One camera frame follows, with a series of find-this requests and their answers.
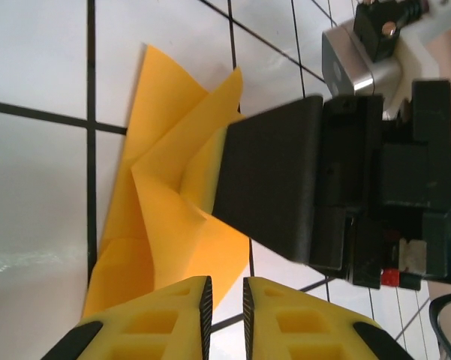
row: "white plastic part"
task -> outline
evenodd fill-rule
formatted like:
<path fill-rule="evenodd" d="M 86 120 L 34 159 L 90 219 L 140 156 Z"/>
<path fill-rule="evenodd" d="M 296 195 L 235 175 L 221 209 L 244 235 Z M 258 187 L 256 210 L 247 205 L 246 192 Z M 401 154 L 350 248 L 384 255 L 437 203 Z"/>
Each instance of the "white plastic part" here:
<path fill-rule="evenodd" d="M 451 29 L 451 0 L 428 0 L 429 12 L 400 32 L 394 56 L 402 66 L 402 78 L 387 112 L 394 116 L 404 98 L 410 99 L 412 82 L 440 77 L 440 68 L 426 44 Z"/>

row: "screw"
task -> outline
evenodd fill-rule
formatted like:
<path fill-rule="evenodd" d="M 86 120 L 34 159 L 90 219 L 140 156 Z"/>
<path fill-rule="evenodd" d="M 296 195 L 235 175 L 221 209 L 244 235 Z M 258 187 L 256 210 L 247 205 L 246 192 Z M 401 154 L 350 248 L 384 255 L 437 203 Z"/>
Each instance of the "screw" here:
<path fill-rule="evenodd" d="M 396 31 L 397 31 L 397 24 L 395 24 L 393 21 L 387 21 L 382 26 L 382 35 L 385 35 L 388 38 L 391 38 L 395 34 Z"/>

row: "black cable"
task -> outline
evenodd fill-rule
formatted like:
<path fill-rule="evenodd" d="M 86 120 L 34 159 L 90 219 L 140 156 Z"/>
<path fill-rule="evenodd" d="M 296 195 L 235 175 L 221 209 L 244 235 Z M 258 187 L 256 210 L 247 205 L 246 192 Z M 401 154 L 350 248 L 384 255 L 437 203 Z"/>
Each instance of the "black cable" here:
<path fill-rule="evenodd" d="M 451 343 L 449 339 L 445 336 L 442 328 L 439 325 L 440 312 L 447 306 L 451 304 L 451 294 L 441 296 L 432 300 L 430 307 L 428 308 L 428 315 L 430 316 L 430 323 L 434 329 L 435 335 L 437 336 L 438 342 L 442 345 L 446 354 L 451 360 Z"/>

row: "white tile floor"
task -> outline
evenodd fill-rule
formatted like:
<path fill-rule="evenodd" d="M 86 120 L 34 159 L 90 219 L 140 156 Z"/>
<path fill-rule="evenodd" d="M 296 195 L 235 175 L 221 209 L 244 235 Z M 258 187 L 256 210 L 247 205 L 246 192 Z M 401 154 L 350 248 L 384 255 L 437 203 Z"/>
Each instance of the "white tile floor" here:
<path fill-rule="evenodd" d="M 304 92 L 328 98 L 321 33 L 353 16 L 351 0 L 231 0 L 232 20 L 227 0 L 95 4 L 97 125 L 87 112 L 86 1 L 0 1 L 0 359 L 39 359 L 80 318 L 93 200 L 87 166 L 96 155 L 96 184 L 88 186 L 96 187 L 100 238 L 145 44 L 168 53 L 206 89 L 236 63 L 245 80 L 242 111 L 252 115 Z M 257 276 L 297 289 L 324 279 L 257 243 L 253 249 Z M 224 326 L 241 312 L 241 291 L 240 278 L 214 315 L 220 330 L 212 335 L 212 360 L 244 359 L 240 318 Z M 369 292 L 333 280 L 310 293 L 374 317 L 416 359 L 438 359 L 426 286 Z M 232 341 L 241 345 L 228 346 Z"/>

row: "red component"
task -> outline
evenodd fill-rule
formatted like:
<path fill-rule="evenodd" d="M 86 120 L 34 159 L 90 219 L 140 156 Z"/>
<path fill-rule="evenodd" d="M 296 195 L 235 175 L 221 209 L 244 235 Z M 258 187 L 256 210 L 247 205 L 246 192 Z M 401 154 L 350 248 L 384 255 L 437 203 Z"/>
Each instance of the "red component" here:
<path fill-rule="evenodd" d="M 398 287 L 400 285 L 400 271 L 396 268 L 385 268 L 380 282 L 388 287 Z"/>

